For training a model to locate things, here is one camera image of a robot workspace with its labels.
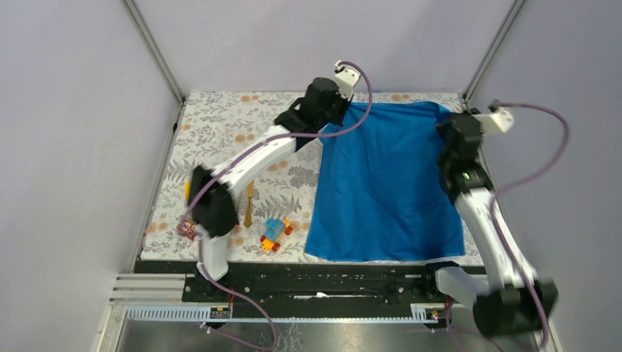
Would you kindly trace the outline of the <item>blue cloth napkin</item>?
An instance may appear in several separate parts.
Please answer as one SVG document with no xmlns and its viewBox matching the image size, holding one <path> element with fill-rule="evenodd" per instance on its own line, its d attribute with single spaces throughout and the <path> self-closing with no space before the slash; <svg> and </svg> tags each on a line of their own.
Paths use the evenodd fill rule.
<svg viewBox="0 0 622 352">
<path fill-rule="evenodd" d="M 305 252 L 331 261 L 420 261 L 461 256 L 464 231 L 439 182 L 433 102 L 353 103 L 323 139 Z"/>
</svg>

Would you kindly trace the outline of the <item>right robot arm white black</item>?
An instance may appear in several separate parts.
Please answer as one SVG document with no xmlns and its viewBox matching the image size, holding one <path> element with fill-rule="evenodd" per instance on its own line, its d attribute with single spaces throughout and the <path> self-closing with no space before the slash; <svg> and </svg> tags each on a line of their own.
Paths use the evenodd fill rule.
<svg viewBox="0 0 622 352">
<path fill-rule="evenodd" d="M 469 307 L 485 337 L 539 331 L 546 339 L 548 318 L 557 298 L 556 285 L 539 278 L 522 254 L 494 200 L 498 192 L 478 161 L 483 138 L 508 132 L 511 112 L 474 110 L 452 113 L 436 127 L 443 145 L 438 159 L 440 183 L 468 227 L 485 266 L 487 280 L 476 279 L 455 263 L 441 264 L 424 278 L 420 290 L 428 301 L 445 296 Z"/>
</svg>

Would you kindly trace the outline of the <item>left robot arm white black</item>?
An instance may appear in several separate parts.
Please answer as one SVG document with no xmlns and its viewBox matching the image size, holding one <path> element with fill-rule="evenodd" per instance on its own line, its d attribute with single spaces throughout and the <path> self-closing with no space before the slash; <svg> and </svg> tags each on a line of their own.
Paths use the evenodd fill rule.
<svg viewBox="0 0 622 352">
<path fill-rule="evenodd" d="M 199 290 L 209 301 L 227 294 L 228 241 L 238 224 L 235 200 L 263 171 L 316 138 L 327 124 L 342 123 L 359 74 L 315 78 L 304 96 L 279 114 L 253 144 L 212 169 L 197 166 L 191 174 L 186 215 L 197 224 L 199 260 L 204 276 Z"/>
</svg>

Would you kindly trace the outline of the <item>blue orange toy car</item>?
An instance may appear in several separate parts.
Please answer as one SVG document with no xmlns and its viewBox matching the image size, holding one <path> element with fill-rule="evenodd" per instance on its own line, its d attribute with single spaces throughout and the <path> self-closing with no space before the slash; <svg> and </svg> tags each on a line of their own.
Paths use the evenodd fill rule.
<svg viewBox="0 0 622 352">
<path fill-rule="evenodd" d="M 265 252 L 277 252 L 283 236 L 289 236 L 293 232 L 288 219 L 270 218 L 265 222 L 265 231 L 260 237 L 262 249 Z"/>
</svg>

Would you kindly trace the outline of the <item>yellow toy block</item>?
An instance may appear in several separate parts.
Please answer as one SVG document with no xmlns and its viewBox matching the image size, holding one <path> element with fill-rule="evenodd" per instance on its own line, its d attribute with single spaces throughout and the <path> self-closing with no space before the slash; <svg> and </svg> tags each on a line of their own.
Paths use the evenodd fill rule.
<svg viewBox="0 0 622 352">
<path fill-rule="evenodd" d="M 191 182 L 186 181 L 184 185 L 184 198 L 185 200 L 189 200 L 191 193 Z"/>
</svg>

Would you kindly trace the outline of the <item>red owl toy block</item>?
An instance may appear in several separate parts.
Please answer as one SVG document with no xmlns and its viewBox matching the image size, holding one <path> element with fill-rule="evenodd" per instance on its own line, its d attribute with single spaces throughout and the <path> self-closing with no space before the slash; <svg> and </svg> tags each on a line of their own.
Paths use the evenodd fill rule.
<svg viewBox="0 0 622 352">
<path fill-rule="evenodd" d="M 197 236 L 197 224 L 192 219 L 185 219 L 176 227 L 178 235 L 193 241 Z"/>
</svg>

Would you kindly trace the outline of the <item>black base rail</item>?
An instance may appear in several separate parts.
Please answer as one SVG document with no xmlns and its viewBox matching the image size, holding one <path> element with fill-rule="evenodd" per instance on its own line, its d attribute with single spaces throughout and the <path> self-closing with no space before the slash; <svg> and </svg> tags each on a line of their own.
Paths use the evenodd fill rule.
<svg viewBox="0 0 622 352">
<path fill-rule="evenodd" d="M 445 295 L 432 287 L 429 265 L 321 265 L 232 263 L 216 288 L 193 263 L 182 267 L 182 300 L 223 304 L 234 318 L 410 318 L 412 307 L 441 312 Z"/>
</svg>

